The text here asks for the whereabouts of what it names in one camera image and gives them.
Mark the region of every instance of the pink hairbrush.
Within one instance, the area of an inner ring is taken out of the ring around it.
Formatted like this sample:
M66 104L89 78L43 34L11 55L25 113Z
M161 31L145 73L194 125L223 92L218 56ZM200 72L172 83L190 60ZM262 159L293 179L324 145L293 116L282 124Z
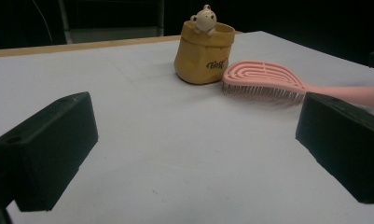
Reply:
M222 78L222 91L257 100L290 102L298 105L311 91L339 98L351 104L374 106L374 86L318 87L300 80L286 67L270 62L238 61Z

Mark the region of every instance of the hairbrush handle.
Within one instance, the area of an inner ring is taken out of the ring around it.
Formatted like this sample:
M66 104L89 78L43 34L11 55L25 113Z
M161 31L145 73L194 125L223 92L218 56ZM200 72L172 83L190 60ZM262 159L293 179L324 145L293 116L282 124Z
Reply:
M311 91L336 97L352 104L374 106L374 86L314 87Z

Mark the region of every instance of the black block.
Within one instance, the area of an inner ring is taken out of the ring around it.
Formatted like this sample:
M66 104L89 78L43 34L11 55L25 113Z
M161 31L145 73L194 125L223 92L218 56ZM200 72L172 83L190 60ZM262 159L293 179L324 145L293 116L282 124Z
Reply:
M0 169L20 210L51 210L97 141L88 92L63 97L2 135Z
M360 203L374 203L374 116L339 99L308 92L297 140Z

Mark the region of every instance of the white table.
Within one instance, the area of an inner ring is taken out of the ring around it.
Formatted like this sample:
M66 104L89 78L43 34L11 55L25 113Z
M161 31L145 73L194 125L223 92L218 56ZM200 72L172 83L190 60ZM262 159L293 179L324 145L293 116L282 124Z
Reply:
M28 223L374 223L295 139L301 105L236 100L180 80L178 40L0 57L0 135L88 91L99 142L50 212ZM374 85L374 69L264 32L236 35L230 62L281 63L314 85ZM374 114L374 108L367 108Z

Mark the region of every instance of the dark background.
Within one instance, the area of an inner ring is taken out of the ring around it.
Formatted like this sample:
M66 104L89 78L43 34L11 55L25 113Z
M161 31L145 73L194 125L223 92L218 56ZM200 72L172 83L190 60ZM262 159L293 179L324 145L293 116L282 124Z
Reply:
M65 44L57 0L0 0L0 49ZM64 0L76 28L158 24L155 0ZM164 34L179 35L184 21L209 4L218 21L241 32L264 31L300 45L368 65L374 51L374 1L165 0Z

